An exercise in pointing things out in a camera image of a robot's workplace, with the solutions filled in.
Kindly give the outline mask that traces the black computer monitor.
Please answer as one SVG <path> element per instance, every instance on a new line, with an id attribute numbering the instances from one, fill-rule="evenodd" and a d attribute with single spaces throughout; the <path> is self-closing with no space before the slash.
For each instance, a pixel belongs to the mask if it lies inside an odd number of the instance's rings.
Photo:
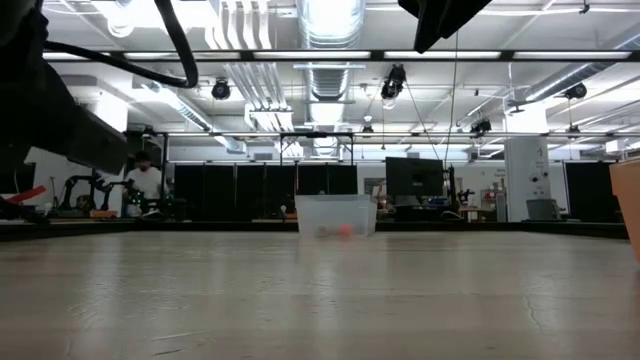
<path id="1" fill-rule="evenodd" d="M 442 196 L 444 167 L 441 160 L 385 159 L 387 194 L 392 196 Z"/>

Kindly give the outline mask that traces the white column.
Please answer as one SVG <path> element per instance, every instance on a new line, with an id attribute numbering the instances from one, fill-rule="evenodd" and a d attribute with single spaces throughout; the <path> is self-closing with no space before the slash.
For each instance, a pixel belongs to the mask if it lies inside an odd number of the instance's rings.
<path id="1" fill-rule="evenodd" d="M 509 222 L 529 218 L 527 201 L 551 198 L 547 139 L 516 137 L 505 141 Z"/>

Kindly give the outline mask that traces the cluttered background desk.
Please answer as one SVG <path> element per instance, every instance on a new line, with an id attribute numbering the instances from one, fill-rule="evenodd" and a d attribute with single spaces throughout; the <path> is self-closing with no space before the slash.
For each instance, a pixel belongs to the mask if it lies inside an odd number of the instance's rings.
<path id="1" fill-rule="evenodd" d="M 501 179 L 480 189 L 466 186 L 461 177 L 454 180 L 458 213 L 468 223 L 495 223 L 507 219 L 507 193 Z"/>

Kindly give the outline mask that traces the white ceiling pipes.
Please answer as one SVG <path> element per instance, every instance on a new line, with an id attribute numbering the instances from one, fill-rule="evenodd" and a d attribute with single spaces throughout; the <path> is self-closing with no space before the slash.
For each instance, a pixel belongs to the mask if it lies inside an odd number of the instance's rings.
<path id="1" fill-rule="evenodd" d="M 209 0 L 217 19 L 205 30 L 212 49 L 270 50 L 269 0 Z M 229 62 L 224 70 L 245 100 L 245 119 L 267 132 L 294 129 L 293 111 L 274 62 Z"/>

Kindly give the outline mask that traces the clear plastic bin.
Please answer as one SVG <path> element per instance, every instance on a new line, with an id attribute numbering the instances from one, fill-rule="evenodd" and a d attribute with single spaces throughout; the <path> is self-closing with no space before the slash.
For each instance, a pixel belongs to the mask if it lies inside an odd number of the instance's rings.
<path id="1" fill-rule="evenodd" d="M 353 236 L 375 233 L 377 203 L 370 195 L 297 195 L 295 206 L 299 233 L 303 237 L 317 237 L 318 227 L 329 228 L 332 235 L 340 235 L 344 224 L 353 227 Z"/>

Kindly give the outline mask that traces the grey box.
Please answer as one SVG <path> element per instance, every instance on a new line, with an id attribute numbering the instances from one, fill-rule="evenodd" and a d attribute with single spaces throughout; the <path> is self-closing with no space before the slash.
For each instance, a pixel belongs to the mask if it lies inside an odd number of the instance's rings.
<path id="1" fill-rule="evenodd" d="M 558 221 L 561 213 L 554 199 L 531 199 L 526 202 L 531 221 Z"/>

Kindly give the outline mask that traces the black partition panel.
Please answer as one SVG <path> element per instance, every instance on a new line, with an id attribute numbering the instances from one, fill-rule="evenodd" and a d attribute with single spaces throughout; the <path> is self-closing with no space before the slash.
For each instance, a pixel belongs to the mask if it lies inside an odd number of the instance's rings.
<path id="1" fill-rule="evenodd" d="M 569 215 L 581 222 L 616 223 L 619 204 L 612 191 L 611 162 L 564 164 Z"/>

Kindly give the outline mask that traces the black partition panels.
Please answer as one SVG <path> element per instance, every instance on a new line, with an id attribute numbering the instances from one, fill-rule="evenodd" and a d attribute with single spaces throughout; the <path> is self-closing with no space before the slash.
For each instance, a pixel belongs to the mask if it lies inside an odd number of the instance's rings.
<path id="1" fill-rule="evenodd" d="M 178 165 L 174 195 L 192 221 L 252 222 L 291 218 L 298 195 L 358 192 L 357 167 L 316 165 Z"/>

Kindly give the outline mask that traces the person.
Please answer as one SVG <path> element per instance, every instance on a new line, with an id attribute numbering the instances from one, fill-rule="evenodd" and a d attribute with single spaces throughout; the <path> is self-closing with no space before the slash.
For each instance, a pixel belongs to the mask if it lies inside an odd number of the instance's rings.
<path id="1" fill-rule="evenodd" d="M 127 173 L 125 182 L 128 186 L 123 191 L 123 200 L 128 217 L 161 217 L 162 172 L 152 164 L 148 152 L 138 151 L 135 154 L 134 169 Z"/>

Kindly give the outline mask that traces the red object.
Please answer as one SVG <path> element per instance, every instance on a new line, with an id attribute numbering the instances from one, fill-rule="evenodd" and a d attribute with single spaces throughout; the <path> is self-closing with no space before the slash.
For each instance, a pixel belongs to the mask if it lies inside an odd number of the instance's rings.
<path id="1" fill-rule="evenodd" d="M 25 201 L 34 198 L 42 193 L 44 193 L 46 191 L 46 188 L 44 186 L 38 186 L 36 188 L 30 189 L 24 193 L 21 194 L 17 194 L 14 195 L 10 198 L 8 198 L 8 201 L 11 203 L 15 203 L 15 204 L 21 204 L 24 203 Z"/>

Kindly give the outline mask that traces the silver ventilation duct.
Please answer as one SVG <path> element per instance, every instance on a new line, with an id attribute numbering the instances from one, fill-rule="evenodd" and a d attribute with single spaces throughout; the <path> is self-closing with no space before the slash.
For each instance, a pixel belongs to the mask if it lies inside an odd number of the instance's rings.
<path id="1" fill-rule="evenodd" d="M 366 0 L 296 0 L 301 46 L 312 50 L 350 50 L 358 46 Z M 341 123 L 349 92 L 348 63 L 312 63 L 305 71 L 314 129 L 333 132 Z"/>

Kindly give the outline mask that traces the black background station frame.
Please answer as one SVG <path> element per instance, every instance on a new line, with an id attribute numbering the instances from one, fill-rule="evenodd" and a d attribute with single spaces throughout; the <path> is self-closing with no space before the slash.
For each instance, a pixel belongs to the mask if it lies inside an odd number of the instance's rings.
<path id="1" fill-rule="evenodd" d="M 167 175 L 167 164 L 170 162 L 169 160 L 169 145 L 171 138 L 189 138 L 189 137 L 202 137 L 202 138 L 211 138 L 215 141 L 221 143 L 227 150 L 231 153 L 239 153 L 240 155 L 247 155 L 250 159 L 249 162 L 254 163 L 254 160 L 251 158 L 248 149 L 243 149 L 241 141 L 247 139 L 261 139 L 261 140 L 272 140 L 276 143 L 276 148 L 278 150 L 279 158 L 277 163 L 279 165 L 284 164 L 284 152 L 285 152 L 285 140 L 290 139 L 292 142 L 297 141 L 299 138 L 306 139 L 324 139 L 324 138 L 334 138 L 336 141 L 339 141 L 341 138 L 348 138 L 348 150 L 354 150 L 355 144 L 355 134 L 352 132 L 322 132 L 322 131 L 307 131 L 307 132 L 234 132 L 234 131 L 223 131 L 223 132 L 155 132 L 152 130 L 144 130 L 144 131 L 125 131 L 124 134 L 128 137 L 141 137 L 141 138 L 157 138 L 160 137 L 162 142 L 160 144 L 161 152 L 160 152 L 160 171 L 161 171 L 161 190 L 165 191 L 165 181 Z"/>

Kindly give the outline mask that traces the black metal table frame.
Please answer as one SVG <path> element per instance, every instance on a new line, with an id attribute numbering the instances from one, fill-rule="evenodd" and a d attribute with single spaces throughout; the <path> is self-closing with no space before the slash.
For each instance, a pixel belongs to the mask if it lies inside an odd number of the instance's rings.
<path id="1" fill-rule="evenodd" d="M 68 222 L 50 224 L 0 222 L 0 242 L 85 236 L 122 232 L 296 232 L 298 225 L 283 222 Z M 584 222 L 381 222 L 378 232 L 533 232 L 627 240 L 621 223 Z"/>

